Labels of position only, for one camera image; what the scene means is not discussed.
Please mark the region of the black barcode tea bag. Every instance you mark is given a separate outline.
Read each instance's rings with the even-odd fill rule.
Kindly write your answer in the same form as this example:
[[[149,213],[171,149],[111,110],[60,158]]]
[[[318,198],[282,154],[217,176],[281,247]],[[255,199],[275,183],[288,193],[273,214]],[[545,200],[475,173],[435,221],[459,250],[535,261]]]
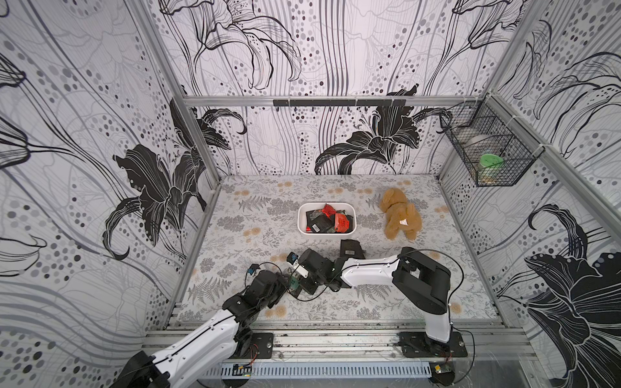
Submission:
[[[365,252],[359,241],[354,239],[341,239],[340,257],[365,260]]]
[[[311,210],[306,212],[307,219],[307,233],[312,234],[333,234],[335,232],[334,229],[334,219],[327,218],[322,210]]]

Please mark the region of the red black tea bag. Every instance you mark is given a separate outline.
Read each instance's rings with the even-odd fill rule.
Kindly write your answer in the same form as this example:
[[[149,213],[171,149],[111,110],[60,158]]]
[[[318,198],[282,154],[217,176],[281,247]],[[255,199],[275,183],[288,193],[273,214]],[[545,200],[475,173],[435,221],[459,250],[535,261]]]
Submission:
[[[336,213],[334,215],[334,229],[336,233],[348,233],[350,228],[350,221],[346,214]]]

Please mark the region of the red square tea bag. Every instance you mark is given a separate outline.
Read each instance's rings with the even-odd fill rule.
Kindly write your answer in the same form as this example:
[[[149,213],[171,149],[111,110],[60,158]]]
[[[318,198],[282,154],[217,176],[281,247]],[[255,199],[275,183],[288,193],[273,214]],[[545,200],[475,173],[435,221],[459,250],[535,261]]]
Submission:
[[[330,204],[326,204],[323,208],[322,208],[322,213],[327,217],[327,218],[333,218],[336,214],[336,210],[330,205]]]

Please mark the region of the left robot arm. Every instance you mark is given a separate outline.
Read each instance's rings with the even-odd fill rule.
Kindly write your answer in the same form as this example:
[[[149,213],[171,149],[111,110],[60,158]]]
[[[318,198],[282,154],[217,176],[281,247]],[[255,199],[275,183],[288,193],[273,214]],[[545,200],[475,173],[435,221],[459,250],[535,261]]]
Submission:
[[[183,339],[149,356],[131,357],[113,387],[188,387],[224,360],[244,356],[251,348],[254,323],[289,289],[281,273],[260,271],[242,292],[230,297],[211,319]]]

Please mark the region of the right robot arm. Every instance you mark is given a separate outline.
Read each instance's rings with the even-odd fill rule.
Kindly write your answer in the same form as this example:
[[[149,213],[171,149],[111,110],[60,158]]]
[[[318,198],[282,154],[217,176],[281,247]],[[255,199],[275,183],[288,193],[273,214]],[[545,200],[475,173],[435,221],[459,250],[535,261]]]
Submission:
[[[299,288],[314,294],[324,286],[333,292],[359,286],[392,286],[422,311],[425,335],[439,344],[450,341],[451,271],[422,252],[404,247],[397,255],[381,259],[339,258],[331,261],[312,249],[291,252],[287,262],[299,274]]]

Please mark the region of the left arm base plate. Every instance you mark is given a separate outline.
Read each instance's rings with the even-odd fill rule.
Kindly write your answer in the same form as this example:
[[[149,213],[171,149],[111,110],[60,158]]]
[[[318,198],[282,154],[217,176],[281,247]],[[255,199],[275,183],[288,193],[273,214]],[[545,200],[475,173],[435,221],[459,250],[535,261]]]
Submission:
[[[254,332],[246,339],[241,339],[231,356],[231,360],[266,360],[273,354],[274,334],[271,332]]]

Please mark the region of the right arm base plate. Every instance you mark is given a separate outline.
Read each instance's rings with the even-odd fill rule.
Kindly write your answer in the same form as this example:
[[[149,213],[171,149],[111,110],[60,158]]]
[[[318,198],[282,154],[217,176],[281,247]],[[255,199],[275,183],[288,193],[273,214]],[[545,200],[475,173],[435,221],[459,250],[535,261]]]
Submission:
[[[406,358],[437,357],[443,359],[465,358],[466,344],[461,334],[452,331],[447,343],[428,338],[422,331],[402,331],[396,344]]]

